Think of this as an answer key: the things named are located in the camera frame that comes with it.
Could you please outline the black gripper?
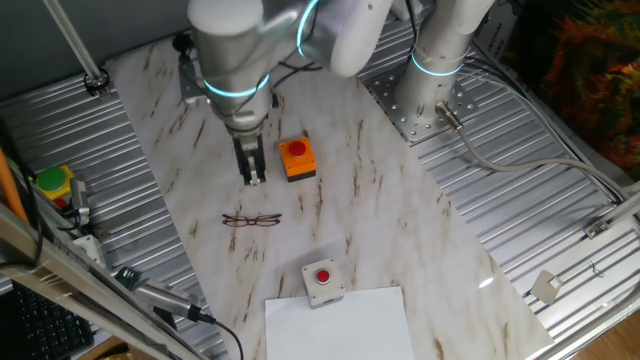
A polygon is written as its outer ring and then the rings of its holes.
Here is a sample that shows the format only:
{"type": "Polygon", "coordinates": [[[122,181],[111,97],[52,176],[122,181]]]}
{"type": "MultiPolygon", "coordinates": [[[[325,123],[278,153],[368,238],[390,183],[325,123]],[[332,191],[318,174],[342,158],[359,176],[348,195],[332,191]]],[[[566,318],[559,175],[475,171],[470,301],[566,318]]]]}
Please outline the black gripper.
{"type": "Polygon", "coordinates": [[[262,124],[241,130],[227,127],[233,140],[234,151],[239,160],[239,170],[245,184],[258,185],[265,181],[265,158],[262,124]],[[251,156],[251,168],[248,158],[251,156]]]}

